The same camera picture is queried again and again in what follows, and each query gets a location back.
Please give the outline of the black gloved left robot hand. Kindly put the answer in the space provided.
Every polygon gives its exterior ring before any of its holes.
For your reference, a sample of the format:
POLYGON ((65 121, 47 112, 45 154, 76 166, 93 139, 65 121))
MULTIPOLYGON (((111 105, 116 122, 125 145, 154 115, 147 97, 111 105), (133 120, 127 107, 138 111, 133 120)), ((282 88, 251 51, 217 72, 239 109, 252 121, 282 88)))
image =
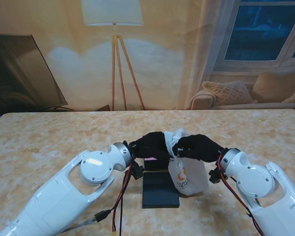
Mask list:
POLYGON ((163 132, 150 132, 129 144, 136 158, 155 158, 169 161, 172 156, 167 150, 163 132))

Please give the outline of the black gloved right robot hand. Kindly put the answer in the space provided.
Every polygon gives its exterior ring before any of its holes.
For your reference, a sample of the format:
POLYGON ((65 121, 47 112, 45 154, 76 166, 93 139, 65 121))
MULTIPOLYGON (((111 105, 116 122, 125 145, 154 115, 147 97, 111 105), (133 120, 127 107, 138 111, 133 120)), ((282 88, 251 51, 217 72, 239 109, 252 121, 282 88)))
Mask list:
POLYGON ((225 148, 209 137, 197 134, 180 138, 172 150, 175 156, 211 163, 218 160, 225 148))

